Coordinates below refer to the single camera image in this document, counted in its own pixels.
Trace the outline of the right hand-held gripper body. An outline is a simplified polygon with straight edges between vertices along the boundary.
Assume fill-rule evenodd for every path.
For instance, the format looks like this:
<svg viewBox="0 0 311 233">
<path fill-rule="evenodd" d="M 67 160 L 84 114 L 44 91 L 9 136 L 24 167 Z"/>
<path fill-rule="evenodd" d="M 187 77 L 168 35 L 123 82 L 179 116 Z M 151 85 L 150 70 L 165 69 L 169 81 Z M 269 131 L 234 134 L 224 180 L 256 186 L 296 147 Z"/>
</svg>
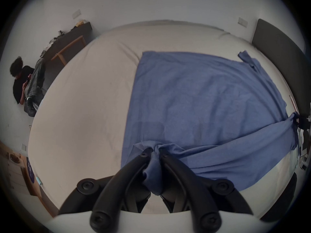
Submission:
<svg viewBox="0 0 311 233">
<path fill-rule="evenodd" d="M 308 117 L 299 115 L 297 118 L 297 126 L 299 133 L 299 148 L 298 148 L 298 160 L 299 167 L 303 171 L 307 171 L 310 162 L 310 127 L 311 116 Z"/>
</svg>

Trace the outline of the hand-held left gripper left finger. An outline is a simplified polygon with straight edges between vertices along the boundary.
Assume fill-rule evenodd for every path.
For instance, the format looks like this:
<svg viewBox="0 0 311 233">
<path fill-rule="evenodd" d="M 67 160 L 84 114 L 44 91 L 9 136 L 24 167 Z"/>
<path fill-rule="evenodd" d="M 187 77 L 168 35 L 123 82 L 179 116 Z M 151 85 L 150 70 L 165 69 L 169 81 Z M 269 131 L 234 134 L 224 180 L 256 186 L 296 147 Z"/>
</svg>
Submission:
<svg viewBox="0 0 311 233">
<path fill-rule="evenodd" d="M 114 176 L 80 180 L 63 202 L 58 215 L 91 211 L 89 224 L 95 232 L 115 232 L 122 208 L 125 211 L 133 209 L 138 213 L 135 197 L 128 205 L 126 195 L 130 185 L 142 175 L 142 171 L 149 164 L 151 154 L 152 149 L 147 148 Z"/>
</svg>

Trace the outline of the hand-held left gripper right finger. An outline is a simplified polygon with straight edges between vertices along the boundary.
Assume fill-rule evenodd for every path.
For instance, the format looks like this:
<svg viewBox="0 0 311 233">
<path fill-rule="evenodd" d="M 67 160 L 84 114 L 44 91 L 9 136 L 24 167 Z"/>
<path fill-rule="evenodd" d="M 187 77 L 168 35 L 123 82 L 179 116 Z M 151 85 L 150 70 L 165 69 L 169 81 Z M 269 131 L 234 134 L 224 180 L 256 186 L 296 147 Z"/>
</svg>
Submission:
<svg viewBox="0 0 311 233">
<path fill-rule="evenodd" d="M 170 213 L 191 211 L 194 232 L 217 232 L 222 225 L 220 209 L 237 214 L 254 215 L 249 204 L 232 181 L 197 176 L 167 150 L 159 151 L 159 160 L 166 177 L 180 186 Z"/>
</svg>

